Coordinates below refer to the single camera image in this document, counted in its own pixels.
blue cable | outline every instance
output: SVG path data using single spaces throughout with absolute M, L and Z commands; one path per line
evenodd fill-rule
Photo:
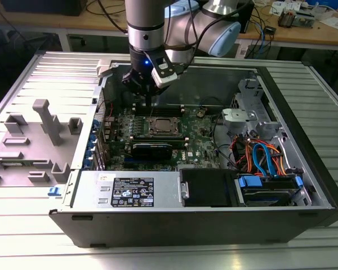
M 263 53 L 264 38 L 265 37 L 264 37 L 264 31 L 263 31 L 263 28 L 261 27 L 261 25 L 257 22 L 255 22 L 255 25 L 257 25 L 260 28 L 260 32 L 261 32 L 261 45 L 260 45 L 259 52 L 258 52 L 257 56 L 254 58 L 254 59 L 257 59 L 258 56 L 260 56 Z
M 266 172 L 265 170 L 259 165 L 258 161 L 257 161 L 257 148 L 261 146 L 264 149 L 265 155 L 266 155 L 266 163 L 268 164 L 268 169 L 269 169 L 269 173 L 272 176 L 276 176 L 277 173 L 275 172 L 275 168 L 272 164 L 272 158 L 270 157 L 270 151 L 269 149 L 266 147 L 265 144 L 263 143 L 257 143 L 256 145 L 254 145 L 253 147 L 253 161 L 254 161 L 254 165 L 255 167 L 258 168 L 258 170 L 263 174 L 263 176 L 266 176 Z

desk leg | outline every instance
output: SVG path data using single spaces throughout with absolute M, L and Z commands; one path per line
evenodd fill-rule
M 237 54 L 235 55 L 235 57 L 238 59 L 244 59 L 251 44 L 251 39 L 240 39 Z
M 63 52 L 72 52 L 72 45 L 70 43 L 70 37 L 66 32 L 58 32 L 57 35 L 59 36 L 61 49 Z

white paper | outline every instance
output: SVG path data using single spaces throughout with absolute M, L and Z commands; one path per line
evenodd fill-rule
M 272 7 L 270 8 L 269 13 L 280 16 L 282 14 L 282 11 L 283 11 L 284 8 L 286 8 L 288 10 L 299 11 L 300 2 L 298 2 L 298 3 L 287 3 L 287 2 L 275 1 L 275 2 L 272 3 Z
M 338 29 L 338 18 L 336 17 L 331 17 L 331 18 L 327 18 L 325 20 L 320 21 L 321 23 L 324 23 L 330 27 L 333 27 L 335 29 Z

motherboard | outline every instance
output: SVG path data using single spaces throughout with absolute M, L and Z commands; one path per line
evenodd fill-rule
M 200 107 L 181 109 L 179 116 L 153 112 L 138 116 L 123 109 L 106 117 L 104 128 L 107 170 L 219 168 L 211 138 L 212 116 Z

power supply label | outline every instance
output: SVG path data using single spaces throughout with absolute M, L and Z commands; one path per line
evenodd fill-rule
M 115 178 L 112 207 L 154 207 L 154 178 Z

